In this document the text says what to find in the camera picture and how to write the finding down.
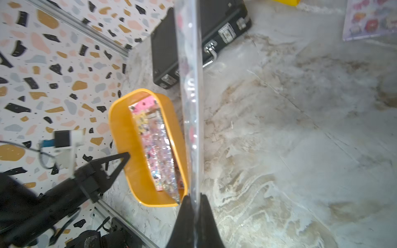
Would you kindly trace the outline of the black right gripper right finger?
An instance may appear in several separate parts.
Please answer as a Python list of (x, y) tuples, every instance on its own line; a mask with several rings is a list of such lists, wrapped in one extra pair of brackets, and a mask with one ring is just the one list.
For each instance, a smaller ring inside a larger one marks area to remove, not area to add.
[(225, 248), (219, 234), (216, 221), (205, 194), (201, 194), (200, 211), (197, 228), (197, 247), (198, 248)]

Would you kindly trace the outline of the pink sticker sheet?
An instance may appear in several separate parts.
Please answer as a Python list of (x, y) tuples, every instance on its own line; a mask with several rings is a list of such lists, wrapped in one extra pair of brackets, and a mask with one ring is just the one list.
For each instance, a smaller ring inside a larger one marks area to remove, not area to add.
[(344, 41), (374, 38), (397, 32), (396, 0), (347, 1)]

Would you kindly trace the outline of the clear sticker sheet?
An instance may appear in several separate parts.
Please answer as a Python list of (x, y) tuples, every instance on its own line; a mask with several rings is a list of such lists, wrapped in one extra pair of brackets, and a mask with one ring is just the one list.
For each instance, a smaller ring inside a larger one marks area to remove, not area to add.
[(203, 61), (199, 1), (175, 1), (178, 68), (190, 176), (189, 194), (198, 213), (204, 165)]

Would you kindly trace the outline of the holographic sticker sheet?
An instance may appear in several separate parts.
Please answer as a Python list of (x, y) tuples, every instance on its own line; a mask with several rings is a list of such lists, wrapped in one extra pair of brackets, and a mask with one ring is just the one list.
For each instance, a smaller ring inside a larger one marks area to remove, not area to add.
[(156, 191), (162, 191), (177, 204), (181, 203), (176, 162), (160, 105), (148, 96), (129, 106), (141, 139), (146, 165)]

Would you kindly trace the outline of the yellow storage tray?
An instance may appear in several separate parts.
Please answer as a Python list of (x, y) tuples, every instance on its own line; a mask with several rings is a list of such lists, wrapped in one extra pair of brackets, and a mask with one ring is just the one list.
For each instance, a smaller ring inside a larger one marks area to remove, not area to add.
[(114, 147), (118, 153), (128, 152), (130, 154), (130, 160), (124, 171), (128, 186), (136, 200), (146, 207), (176, 207), (178, 206), (177, 202), (167, 193), (155, 189), (149, 175), (138, 128), (128, 108), (149, 96), (154, 97), (159, 104), (171, 148), (184, 183), (184, 188), (179, 190), (179, 195), (180, 197), (186, 196), (189, 190), (189, 178), (185, 140), (174, 105), (168, 96), (144, 88), (122, 96), (109, 109), (109, 127)]

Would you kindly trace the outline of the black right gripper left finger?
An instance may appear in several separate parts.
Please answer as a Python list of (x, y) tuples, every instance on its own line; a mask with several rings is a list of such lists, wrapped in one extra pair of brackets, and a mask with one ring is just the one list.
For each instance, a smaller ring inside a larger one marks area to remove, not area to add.
[(194, 212), (189, 195), (183, 198), (166, 248), (193, 248)]

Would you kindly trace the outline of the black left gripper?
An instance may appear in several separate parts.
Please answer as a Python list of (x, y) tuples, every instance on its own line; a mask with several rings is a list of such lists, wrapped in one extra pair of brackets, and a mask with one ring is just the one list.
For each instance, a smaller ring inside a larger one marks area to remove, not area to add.
[(1, 247), (25, 247), (53, 229), (87, 200), (109, 190), (129, 160), (129, 152), (92, 160), (42, 196), (1, 173)]

